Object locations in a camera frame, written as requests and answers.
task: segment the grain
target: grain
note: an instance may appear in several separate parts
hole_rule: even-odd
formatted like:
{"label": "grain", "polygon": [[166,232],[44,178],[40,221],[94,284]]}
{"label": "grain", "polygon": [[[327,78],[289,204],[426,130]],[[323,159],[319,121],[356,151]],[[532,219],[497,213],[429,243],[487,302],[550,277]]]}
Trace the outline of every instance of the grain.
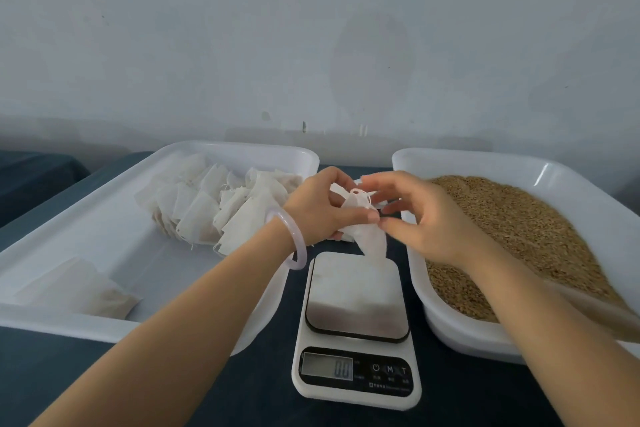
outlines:
{"label": "grain", "polygon": [[[481,177],[441,176],[431,181],[540,277],[631,310],[571,223],[548,204],[520,188]],[[428,261],[427,269],[433,288],[453,309],[471,318],[498,322],[483,293],[465,273]]]}

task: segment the white plastic tray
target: white plastic tray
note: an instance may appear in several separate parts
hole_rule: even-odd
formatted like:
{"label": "white plastic tray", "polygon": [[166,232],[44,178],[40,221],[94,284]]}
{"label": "white plastic tray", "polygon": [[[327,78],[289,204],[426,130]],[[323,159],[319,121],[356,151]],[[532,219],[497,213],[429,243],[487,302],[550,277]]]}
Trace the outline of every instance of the white plastic tray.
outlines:
{"label": "white plastic tray", "polygon": [[[256,167],[307,178],[319,165],[314,152],[295,147],[194,140],[160,149],[0,253],[0,325],[117,342],[213,268],[221,257],[211,246],[191,249],[165,237],[133,199],[152,176],[193,153],[204,153],[240,176]],[[75,256],[93,262],[101,273],[143,298],[126,321],[6,303],[28,282]],[[233,354],[251,344],[271,320],[287,273],[288,268],[280,267],[271,279]]]}
{"label": "white plastic tray", "polygon": [[[627,304],[640,312],[640,218],[568,167],[520,155],[441,149],[399,150],[392,162],[394,169],[421,178],[482,176],[522,188],[551,204],[588,243]],[[403,212],[403,219],[415,223],[409,212]],[[469,318],[449,307],[433,290],[424,259],[410,248],[407,253],[413,287],[442,342],[468,355],[522,362],[502,326]],[[640,344],[620,344],[640,358]]]}

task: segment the digital kitchen scale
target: digital kitchen scale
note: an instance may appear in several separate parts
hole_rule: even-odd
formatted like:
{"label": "digital kitchen scale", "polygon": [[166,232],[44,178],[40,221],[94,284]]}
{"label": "digital kitchen scale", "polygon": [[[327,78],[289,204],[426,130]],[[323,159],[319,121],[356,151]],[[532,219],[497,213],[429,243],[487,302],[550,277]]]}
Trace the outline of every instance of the digital kitchen scale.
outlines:
{"label": "digital kitchen scale", "polygon": [[323,252],[309,265],[291,367],[308,398],[406,410],[422,395],[396,264]]}

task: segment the bracelet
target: bracelet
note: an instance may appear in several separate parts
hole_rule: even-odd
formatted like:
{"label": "bracelet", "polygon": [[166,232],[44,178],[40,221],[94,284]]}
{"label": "bracelet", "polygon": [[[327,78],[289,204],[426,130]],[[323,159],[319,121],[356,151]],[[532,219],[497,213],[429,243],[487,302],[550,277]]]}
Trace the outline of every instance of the bracelet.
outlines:
{"label": "bracelet", "polygon": [[279,207],[269,209],[264,222],[268,223],[274,216],[280,218],[280,220],[285,224],[289,233],[291,233],[291,236],[293,237],[293,243],[296,245],[296,251],[298,252],[298,261],[287,259],[284,261],[284,264],[292,270],[302,270],[307,265],[307,246],[305,245],[305,239],[302,236],[300,228],[298,228],[296,222],[293,221],[291,215]]}

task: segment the digital display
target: digital display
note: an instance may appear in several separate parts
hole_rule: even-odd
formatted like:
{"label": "digital display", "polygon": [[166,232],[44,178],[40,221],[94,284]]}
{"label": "digital display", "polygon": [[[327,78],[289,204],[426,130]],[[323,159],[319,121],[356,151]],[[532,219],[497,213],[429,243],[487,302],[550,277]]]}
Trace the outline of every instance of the digital display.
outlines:
{"label": "digital display", "polygon": [[340,356],[305,353],[302,359],[302,374],[352,381],[353,360]]}

